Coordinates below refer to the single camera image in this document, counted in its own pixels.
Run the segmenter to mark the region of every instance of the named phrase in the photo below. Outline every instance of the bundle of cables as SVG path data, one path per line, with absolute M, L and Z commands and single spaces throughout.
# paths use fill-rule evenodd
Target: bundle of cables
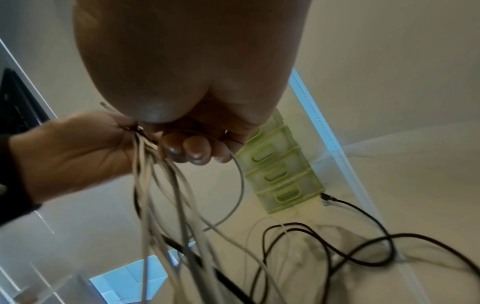
M 241 191 L 239 199 L 233 210 L 229 212 L 229 214 L 225 218 L 223 218 L 216 224 L 212 224 L 199 214 L 197 202 L 195 201 L 192 188 L 190 187 L 187 179 L 178 169 L 178 167 L 169 159 L 163 159 L 159 156 L 157 151 L 157 145 L 150 141 L 150 139 L 148 139 L 148 137 L 145 135 L 141 128 L 135 128 L 134 131 L 135 137 L 133 158 L 133 200 L 135 210 L 141 219 L 141 243 L 143 255 L 143 274 L 141 289 L 142 304 L 146 303 L 147 300 L 148 256 L 150 253 L 150 248 L 152 248 L 154 254 L 158 257 L 159 261 L 162 263 L 162 266 L 168 274 L 168 278 L 174 288 L 175 303 L 190 303 L 189 299 L 187 298 L 182 281 L 180 279 L 180 267 L 176 266 L 176 261 L 172 260 L 169 254 L 169 247 L 176 249 L 181 254 L 183 254 L 182 258 L 180 259 L 180 264 L 184 264 L 189 268 L 191 276 L 196 284 L 198 293 L 204 303 L 234 303 L 236 302 L 236 300 L 233 298 L 233 296 L 235 296 L 245 304 L 254 304 L 254 301 L 252 299 L 254 297 L 255 288 L 259 281 L 260 274 L 263 271 L 265 273 L 265 284 L 260 303 L 265 303 L 267 301 L 269 288 L 273 287 L 277 294 L 277 301 L 281 304 L 287 304 L 279 286 L 277 285 L 276 280 L 274 280 L 271 272 L 267 267 L 267 258 L 272 253 L 273 248 L 279 243 L 279 240 L 282 239 L 284 236 L 287 236 L 288 243 L 290 245 L 289 234 L 292 232 L 301 232 L 313 237 L 320 243 L 320 245 L 325 250 L 327 270 L 323 286 L 323 295 L 321 299 L 322 304 L 327 303 L 332 276 L 337 273 L 347 262 L 366 267 L 382 267 L 393 263 L 397 256 L 397 250 L 393 242 L 393 239 L 396 238 L 418 238 L 438 245 L 459 257 L 472 269 L 472 271 L 478 277 L 480 277 L 480 268 L 466 256 L 462 255 L 460 252 L 454 250 L 453 248 L 435 239 L 420 234 L 390 234 L 378 220 L 369 215 L 367 212 L 361 210 L 353 204 L 336 199 L 327 194 L 322 194 L 322 199 L 324 201 L 345 204 L 357 210 L 358 212 L 369 218 L 371 221 L 373 221 L 382 231 L 384 236 L 368 240 L 360 244 L 350 252 L 344 253 L 329 244 L 313 229 L 303 223 L 280 223 L 278 225 L 271 226 L 264 231 L 262 237 L 263 260 L 260 260 L 250 250 L 246 248 L 247 245 L 245 245 L 245 247 L 240 245 L 239 243 L 224 235 L 220 230 L 217 229 L 218 225 L 225 222 L 236 211 L 243 198 L 245 182 L 242 170 L 237 160 L 235 159 L 235 156 L 232 155 L 232 158 L 238 167 L 241 179 Z M 158 165 L 164 172 L 167 180 L 171 185 L 173 194 L 170 194 L 167 189 L 160 183 L 160 180 L 158 179 L 154 170 L 155 165 Z M 179 241 L 173 239 L 173 232 L 169 229 L 168 226 L 164 224 L 159 211 L 157 210 L 155 204 L 152 202 L 152 198 L 150 195 L 150 186 L 152 180 L 160 189 L 160 191 L 165 195 L 167 200 L 171 204 L 173 204 L 177 210 L 181 234 Z M 202 229 L 202 222 L 207 226 L 206 229 Z M 273 239 L 273 241 L 270 242 L 268 248 L 266 248 L 265 238 L 267 233 L 272 229 L 279 227 L 282 228 L 282 232 L 277 235 Z M 224 271 L 218 259 L 218 256 L 213 246 L 210 244 L 209 240 L 205 236 L 205 232 L 208 230 L 216 232 L 227 242 L 231 243 L 233 246 L 239 248 L 240 250 L 243 250 L 245 252 L 245 256 L 250 256 L 258 263 L 258 269 L 253 278 L 249 295 L 247 295 L 240 287 L 238 287 L 228 277 L 224 275 Z M 192 249 L 189 248 L 189 242 L 191 239 L 196 241 L 199 255 L 195 254 Z M 385 259 L 376 262 L 369 262 L 354 258 L 354 255 L 358 252 L 373 244 L 380 242 L 387 242 L 388 255 Z M 342 258 L 335 265 L 333 264 L 332 252 L 336 253 Z M 286 257 L 282 262 L 282 268 L 285 264 L 285 261 Z

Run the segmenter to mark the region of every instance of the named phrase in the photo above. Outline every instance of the blue strip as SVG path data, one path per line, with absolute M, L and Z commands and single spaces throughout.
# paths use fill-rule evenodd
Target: blue strip
M 357 200 L 360 202 L 363 210 L 374 216 L 378 221 L 380 221 L 384 226 L 386 226 L 385 221 L 380 216 L 380 213 L 375 207 L 372 198 L 370 198 L 362 182 L 360 182 L 360 179 L 350 165 L 349 160 L 345 156 L 345 153 L 340 143 L 330 129 L 330 126 L 320 112 L 320 109 L 310 95 L 307 87 L 301 80 L 295 68 L 291 72 L 288 83 L 290 83 L 291 88 L 295 92 L 298 100 L 308 114 L 308 117 L 310 117 L 311 122 L 315 126 L 318 134 L 325 143 L 326 148 L 335 160 L 350 189 L 356 196 Z M 401 252 L 398 253 L 398 257 L 400 261 L 406 260 L 405 256 Z M 425 292 L 422 284 L 420 283 L 412 268 L 408 264 L 404 263 L 400 264 L 399 267 L 409 289 L 417 298 L 418 302 L 422 304 L 431 304 L 427 293 Z

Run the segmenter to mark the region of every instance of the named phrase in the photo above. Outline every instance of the translucent green drawer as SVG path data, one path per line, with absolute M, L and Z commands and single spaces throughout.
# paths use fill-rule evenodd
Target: translucent green drawer
M 246 144 L 237 153 L 236 158 L 244 172 L 263 167 L 288 152 L 297 145 L 290 129 L 283 125 L 269 133 L 262 139 Z
M 315 197 L 324 190 L 311 168 L 293 176 L 275 187 L 257 192 L 268 213 L 277 212 Z
M 269 120 L 261 127 L 256 129 L 250 137 L 247 139 L 246 143 L 253 143 L 255 141 L 261 140 L 265 137 L 268 132 L 272 131 L 275 128 L 281 127 L 284 125 L 284 119 L 280 115 L 280 112 L 275 109 L 275 113 L 269 118 Z
M 297 146 L 279 156 L 275 163 L 248 172 L 245 178 L 253 191 L 258 192 L 273 187 L 308 168 L 310 165 L 300 147 Z

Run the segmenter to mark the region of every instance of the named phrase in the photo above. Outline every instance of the person's left hand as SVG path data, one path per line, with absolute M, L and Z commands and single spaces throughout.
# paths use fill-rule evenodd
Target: person's left hand
M 120 114 L 91 112 L 52 120 L 12 136 L 9 146 L 35 203 L 112 180 L 132 171 L 137 123 Z

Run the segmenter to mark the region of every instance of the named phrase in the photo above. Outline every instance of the person's right hand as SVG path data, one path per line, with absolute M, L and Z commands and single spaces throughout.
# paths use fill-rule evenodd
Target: person's right hand
M 309 5 L 77 0 L 75 37 L 101 94 L 162 130 L 160 144 L 170 158 L 227 162 L 273 113 Z

